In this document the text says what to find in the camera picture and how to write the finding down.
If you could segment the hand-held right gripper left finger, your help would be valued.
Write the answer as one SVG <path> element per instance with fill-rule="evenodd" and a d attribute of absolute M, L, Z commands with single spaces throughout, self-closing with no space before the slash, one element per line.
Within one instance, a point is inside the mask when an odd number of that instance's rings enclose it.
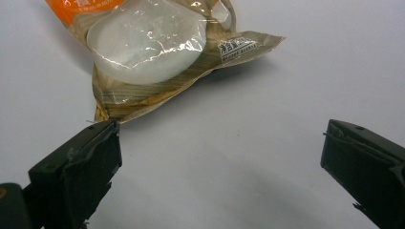
<path fill-rule="evenodd" d="M 114 120 L 83 129 L 43 158 L 29 170 L 24 190 L 34 229 L 87 229 L 121 165 Z"/>

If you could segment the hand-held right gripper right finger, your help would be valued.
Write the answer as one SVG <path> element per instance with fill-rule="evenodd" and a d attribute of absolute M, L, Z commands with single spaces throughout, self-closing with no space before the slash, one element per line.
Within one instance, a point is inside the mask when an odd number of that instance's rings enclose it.
<path fill-rule="evenodd" d="M 332 119 L 320 165 L 380 229 L 405 229 L 405 148 L 364 127 Z"/>

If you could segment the steamed bun packet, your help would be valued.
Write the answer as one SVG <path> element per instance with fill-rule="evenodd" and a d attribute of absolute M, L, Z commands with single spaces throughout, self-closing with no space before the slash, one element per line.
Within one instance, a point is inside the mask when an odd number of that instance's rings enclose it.
<path fill-rule="evenodd" d="M 45 0 L 94 59 L 95 119 L 146 115 L 215 70 L 282 37 L 237 31 L 230 0 Z"/>

